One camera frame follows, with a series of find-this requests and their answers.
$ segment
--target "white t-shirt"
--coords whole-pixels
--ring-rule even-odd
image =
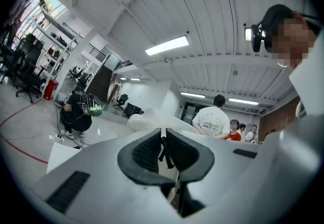
[[[255,142],[258,142],[258,138],[259,136],[257,134],[253,134],[253,132],[251,131],[245,136],[245,142],[251,142],[253,140],[255,140]]]
[[[245,141],[245,130],[242,133],[241,130],[238,129],[237,132],[241,135],[241,142],[244,142]]]
[[[230,132],[228,116],[215,106],[201,109],[192,122],[198,124],[211,137]]]

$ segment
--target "headset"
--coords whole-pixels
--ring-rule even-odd
[[[293,11],[284,5],[274,5],[270,7],[265,13],[262,21],[258,24],[253,24],[251,26],[251,43],[254,52],[259,52],[261,41],[264,41],[264,47],[267,52],[272,52],[271,39],[273,35],[276,35],[278,25],[283,21],[283,19],[293,18]],[[314,19],[316,21],[320,20],[317,17],[305,15],[299,13],[303,17]],[[320,27],[316,24],[306,21],[308,27],[313,30],[317,36],[320,32]]]

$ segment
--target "red bin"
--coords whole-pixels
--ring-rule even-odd
[[[59,83],[58,81],[52,79],[49,81],[49,84],[47,85],[44,93],[45,99],[47,100],[52,99],[53,91],[56,89],[58,83]]]

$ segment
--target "red line on floor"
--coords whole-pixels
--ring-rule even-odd
[[[24,107],[23,109],[19,110],[18,112],[15,112],[14,114],[10,115],[10,116],[9,116],[7,119],[5,119],[2,123],[0,123],[0,127],[2,127],[2,126],[3,126],[3,125],[4,125],[8,120],[10,120],[12,117],[14,117],[15,115],[17,115],[18,113],[22,112],[23,110],[27,109],[28,107],[30,107],[30,106],[32,106],[32,105],[34,105],[34,104],[37,104],[37,103],[40,102],[40,101],[41,101],[41,100],[38,100],[37,102],[35,102],[35,103],[31,104],[31,105],[28,105],[28,106]],[[6,140],[5,137],[3,137],[1,134],[0,134],[0,139],[4,139],[4,141],[7,142],[8,145],[10,145],[11,147],[13,147],[13,148],[14,148],[15,150],[17,150],[18,152],[24,154],[25,156],[30,157],[30,158],[32,158],[32,159],[35,159],[35,160],[37,160],[37,161],[39,161],[39,162],[41,162],[41,163],[48,164],[48,162],[46,162],[46,161],[44,161],[44,160],[42,160],[42,159],[40,159],[40,158],[34,157],[34,156],[28,154],[27,152],[25,152],[25,151],[23,151],[23,150],[17,148],[17,147],[16,147],[14,144],[12,144],[10,141]]]
[[[40,159],[40,158],[37,158],[37,157],[34,157],[33,155],[30,155],[30,154],[28,154],[27,152],[25,152],[25,151],[23,151],[23,150],[17,148],[17,147],[16,147],[14,144],[12,144],[10,141],[6,140],[6,139],[5,139],[1,134],[0,134],[0,139],[4,139],[4,141],[7,142],[11,147],[13,147],[15,150],[19,151],[20,153],[26,155],[27,157],[30,157],[30,158],[32,158],[32,159],[35,159],[35,160],[37,160],[37,161],[39,161],[39,162],[41,162],[41,163],[44,163],[44,164],[48,164],[47,161],[44,161],[44,160],[42,160],[42,159]]]

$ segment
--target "desk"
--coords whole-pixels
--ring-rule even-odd
[[[47,164],[46,174],[63,164],[78,152],[80,152],[80,149],[74,149],[59,143],[53,143],[49,162]]]

